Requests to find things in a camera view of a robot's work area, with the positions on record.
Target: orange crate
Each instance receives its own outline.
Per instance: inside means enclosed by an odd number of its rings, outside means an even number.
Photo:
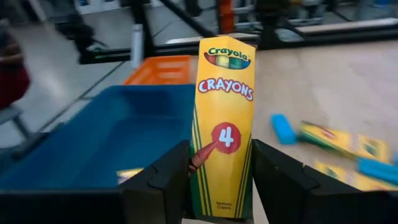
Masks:
[[[171,85],[189,83],[190,56],[165,56],[145,59],[125,85]]]

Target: crayon tip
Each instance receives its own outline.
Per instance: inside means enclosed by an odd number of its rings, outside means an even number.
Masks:
[[[210,144],[208,144],[207,146],[201,148],[198,152],[197,155],[199,156],[200,159],[202,159],[203,161],[207,160],[211,154],[211,152],[213,152],[214,148],[216,147],[216,145],[218,144],[218,141],[213,141]]]

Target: yellow crayon box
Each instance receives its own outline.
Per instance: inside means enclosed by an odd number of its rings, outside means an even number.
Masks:
[[[365,157],[390,163],[391,152],[387,143],[361,134],[329,129],[304,121],[300,128],[300,138],[348,158]]]
[[[231,37],[200,41],[190,150],[195,215],[251,216],[255,56]]]
[[[314,166],[317,171],[351,185],[358,190],[398,190],[398,186],[382,180],[367,177],[353,170],[345,170],[342,167],[324,164],[318,161],[315,161]]]

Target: table surface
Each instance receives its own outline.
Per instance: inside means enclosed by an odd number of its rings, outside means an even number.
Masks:
[[[192,82],[196,66],[194,58]],[[270,115],[285,114],[296,130],[306,120],[398,149],[397,71],[396,41],[258,51],[252,136],[310,166],[316,159],[355,169],[354,162],[313,145],[280,145]],[[256,190],[253,204],[254,222],[267,223]]]

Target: crayola crayons box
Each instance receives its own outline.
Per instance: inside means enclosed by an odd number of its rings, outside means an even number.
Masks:
[[[200,41],[189,166],[195,215],[251,216],[255,57],[231,37]]]
[[[317,171],[351,185],[358,190],[398,190],[398,186],[392,185],[382,180],[367,177],[352,170],[345,170],[338,166],[315,161],[314,168]]]
[[[300,139],[352,159],[365,157],[385,163],[389,163],[391,159],[391,152],[385,141],[329,129],[306,121],[301,124]]]

